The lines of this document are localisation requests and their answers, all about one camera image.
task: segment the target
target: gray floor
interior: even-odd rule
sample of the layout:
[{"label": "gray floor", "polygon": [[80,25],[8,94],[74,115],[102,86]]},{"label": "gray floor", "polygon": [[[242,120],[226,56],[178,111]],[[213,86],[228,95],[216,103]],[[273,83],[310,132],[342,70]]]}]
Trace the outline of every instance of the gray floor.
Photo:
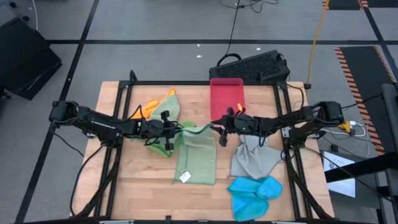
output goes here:
[{"label": "gray floor", "polygon": [[[16,1],[18,12],[33,18],[31,1]],[[93,0],[36,0],[39,32],[50,40],[78,40],[83,32]],[[225,0],[225,4],[234,1]],[[371,9],[386,40],[398,40],[398,9]],[[235,39],[311,40],[322,13],[322,2],[316,0],[280,0],[265,4],[263,12],[250,9],[238,12]],[[100,0],[88,39],[228,39],[234,10],[215,0]],[[376,40],[363,11],[327,11],[320,34],[321,40]],[[40,93],[27,101],[13,96],[1,103],[0,111],[0,222],[15,220],[32,170],[49,126],[51,102],[57,100],[70,68],[77,45],[52,45],[63,66]],[[336,58],[333,45],[319,45],[315,51],[310,103],[335,100],[342,105],[354,99]],[[101,82],[123,80],[133,69],[139,80],[207,80],[208,69],[215,66],[225,51],[225,44],[181,45],[85,45],[68,100],[95,107]],[[398,60],[398,46],[388,46]],[[310,45],[232,45],[230,52],[242,57],[278,50],[288,60],[292,81],[307,79]],[[346,110],[345,118],[357,121],[356,108]],[[86,138],[74,128],[59,133],[82,151]],[[366,145],[357,140],[336,141],[351,152],[365,156]],[[321,149],[330,144],[319,140]],[[370,156],[376,152],[371,147]],[[76,173],[82,158],[58,139],[51,143],[42,175],[25,221],[66,218]],[[377,223],[376,212],[365,207],[349,207],[333,198],[336,216],[342,220]]]}]

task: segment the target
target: white tag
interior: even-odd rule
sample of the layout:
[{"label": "white tag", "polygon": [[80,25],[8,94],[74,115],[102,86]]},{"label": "white tag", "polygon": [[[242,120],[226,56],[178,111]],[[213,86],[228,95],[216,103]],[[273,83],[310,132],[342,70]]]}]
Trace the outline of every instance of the white tag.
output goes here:
[{"label": "white tag", "polygon": [[185,173],[183,173],[180,177],[180,180],[185,183],[187,180],[189,180],[189,178],[191,178],[191,174],[186,171]]}]

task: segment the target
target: blue cloth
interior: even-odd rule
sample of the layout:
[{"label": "blue cloth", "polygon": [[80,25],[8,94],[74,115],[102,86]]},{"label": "blue cloth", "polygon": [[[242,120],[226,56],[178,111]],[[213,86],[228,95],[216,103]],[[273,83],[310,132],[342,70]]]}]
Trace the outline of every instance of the blue cloth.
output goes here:
[{"label": "blue cloth", "polygon": [[252,180],[238,177],[228,187],[232,194],[232,212],[236,221],[243,222],[266,214],[269,198],[278,198],[283,186],[273,177]]}]

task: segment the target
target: green cloth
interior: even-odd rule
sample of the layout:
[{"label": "green cloth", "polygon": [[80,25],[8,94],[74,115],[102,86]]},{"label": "green cloth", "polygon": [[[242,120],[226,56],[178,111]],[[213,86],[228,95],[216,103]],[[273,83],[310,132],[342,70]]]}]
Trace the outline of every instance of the green cloth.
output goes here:
[{"label": "green cloth", "polygon": [[[182,121],[180,124],[183,127],[195,127],[195,123],[193,121]],[[178,149],[180,147],[180,144],[181,144],[181,136],[180,133],[178,133],[177,138],[174,141],[174,149]],[[164,144],[160,144],[159,140],[150,146],[146,146],[146,148],[166,158],[169,158],[173,154],[173,151],[166,151]]]},{"label": "green cloth", "polygon": [[215,184],[216,143],[210,126],[182,129],[173,182],[180,181],[180,176],[189,172],[191,177],[186,183]]},{"label": "green cloth", "polygon": [[[178,116],[180,114],[180,103],[178,102],[178,98],[176,95],[171,95],[168,96],[166,99],[164,99],[150,114],[150,119],[158,119],[162,120],[161,113],[163,111],[168,110],[170,116],[167,118],[169,121],[176,121],[178,119]],[[182,123],[181,125],[185,127],[187,125],[188,127],[194,126],[192,125],[192,122],[189,123]],[[174,138],[169,139],[170,143],[174,143],[174,149],[177,149],[180,145],[180,141],[178,141],[180,134],[176,134]],[[166,144],[166,139],[165,138],[159,138],[157,142],[153,143],[150,146],[146,146],[147,149],[154,151],[161,156],[164,156],[166,158],[172,156],[173,151],[166,151],[165,150],[165,144]]]}]

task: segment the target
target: wooden table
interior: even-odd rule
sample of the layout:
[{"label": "wooden table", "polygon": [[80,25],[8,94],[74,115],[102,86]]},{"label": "wooden table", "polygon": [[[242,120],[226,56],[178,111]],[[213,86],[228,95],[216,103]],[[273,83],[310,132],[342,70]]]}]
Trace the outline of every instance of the wooden table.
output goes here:
[{"label": "wooden table", "polygon": [[[303,88],[301,82],[290,82],[290,84]],[[117,87],[118,82],[103,82],[96,111],[112,115]],[[181,105],[179,121],[192,120],[198,126],[210,122],[210,86],[207,85],[134,85],[129,114],[134,112],[139,104],[145,105],[149,100],[162,99],[171,88],[176,90]],[[283,112],[286,113],[283,93],[282,90],[279,91]],[[293,110],[299,109],[300,91],[289,88],[289,96]],[[277,116],[272,86],[245,86],[244,97],[247,114],[271,118]],[[123,111],[123,101],[121,105],[120,111]],[[215,133],[216,142],[218,138],[218,134]],[[88,140],[85,160],[99,147],[99,144],[97,139]],[[227,147],[217,144],[215,185],[172,184],[178,151],[171,158],[166,159],[147,150],[142,142],[125,139],[112,219],[164,220],[166,215],[171,215],[173,220],[234,220],[231,211],[231,195],[227,187],[233,180],[228,178],[228,175],[231,158],[238,144],[237,135],[228,136]],[[318,150],[314,139],[308,139],[306,145]],[[282,150],[282,138],[279,131],[270,136],[270,147]],[[87,163],[81,173],[73,202],[75,212],[79,212],[86,205],[98,188],[104,154],[105,149],[102,149]],[[306,149],[301,150],[301,155],[309,191],[324,210],[334,216],[319,155]],[[270,175],[275,177],[284,189],[278,199],[269,201],[268,212],[259,220],[294,220],[286,165],[277,164]],[[297,195],[301,216],[304,217],[302,194],[298,188]],[[108,193],[105,192],[101,214],[104,214],[107,201]]]}]

